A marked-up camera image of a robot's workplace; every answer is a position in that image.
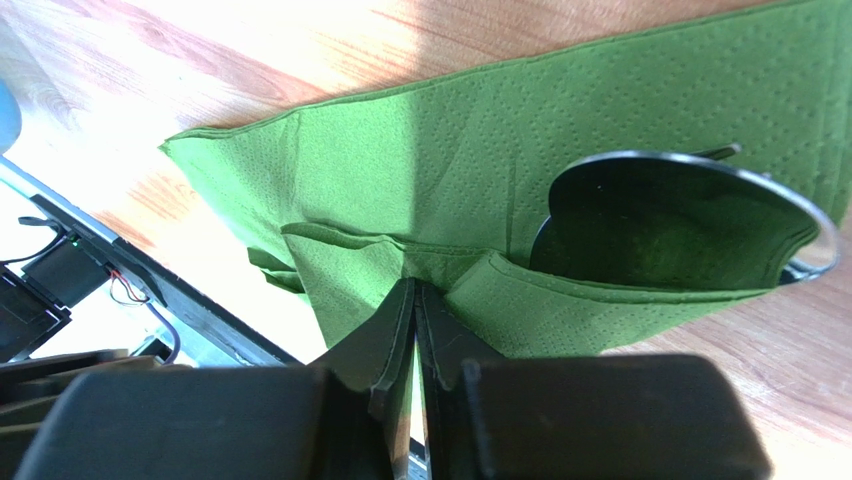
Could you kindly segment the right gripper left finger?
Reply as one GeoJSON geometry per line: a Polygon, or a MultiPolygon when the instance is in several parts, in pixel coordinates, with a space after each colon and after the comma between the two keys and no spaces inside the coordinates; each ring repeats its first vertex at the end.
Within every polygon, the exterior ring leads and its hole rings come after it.
{"type": "Polygon", "coordinates": [[[415,293],[415,280],[397,281],[372,316],[310,363],[328,378],[323,466],[409,463],[415,293]]]}

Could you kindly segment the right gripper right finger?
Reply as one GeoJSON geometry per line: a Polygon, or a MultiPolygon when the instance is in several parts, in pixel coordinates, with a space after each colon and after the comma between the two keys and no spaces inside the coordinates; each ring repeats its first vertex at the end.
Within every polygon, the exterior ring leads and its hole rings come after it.
{"type": "Polygon", "coordinates": [[[417,284],[415,322],[429,464],[474,466],[476,447],[464,363],[505,356],[463,325],[445,303],[442,291],[432,284],[417,284]]]}

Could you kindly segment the green paper napkin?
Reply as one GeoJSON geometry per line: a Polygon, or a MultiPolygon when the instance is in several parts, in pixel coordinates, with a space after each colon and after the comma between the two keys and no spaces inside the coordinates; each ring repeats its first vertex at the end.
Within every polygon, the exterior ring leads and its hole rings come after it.
{"type": "Polygon", "coordinates": [[[730,143],[834,221],[851,197],[851,5],[783,1],[197,128],[162,151],[334,345],[401,278],[511,357],[595,355],[775,288],[532,270],[553,180],[615,150],[730,143]]]}

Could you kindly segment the silver spoon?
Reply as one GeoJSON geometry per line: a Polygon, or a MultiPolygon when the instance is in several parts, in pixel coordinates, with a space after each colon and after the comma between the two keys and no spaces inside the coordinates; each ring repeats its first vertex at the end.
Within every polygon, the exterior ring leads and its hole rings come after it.
{"type": "Polygon", "coordinates": [[[739,150],[623,150],[570,164],[549,188],[530,268],[696,292],[775,288],[833,270],[836,224],[769,173],[731,165],[739,150]]]}

